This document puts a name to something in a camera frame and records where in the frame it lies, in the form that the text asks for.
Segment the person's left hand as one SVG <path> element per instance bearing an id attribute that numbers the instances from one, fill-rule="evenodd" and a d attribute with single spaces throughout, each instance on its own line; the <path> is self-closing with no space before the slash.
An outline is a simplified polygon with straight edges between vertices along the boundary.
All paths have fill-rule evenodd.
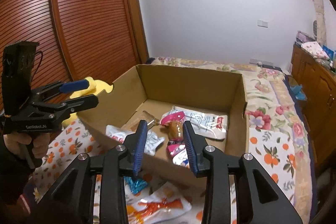
<path id="1" fill-rule="evenodd" d="M 22 155 L 22 146 L 33 144 L 32 152 L 34 158 L 42 159 L 47 155 L 50 143 L 50 134 L 41 133 L 35 139 L 27 134 L 13 132 L 3 136 L 6 148 L 14 155 Z"/>

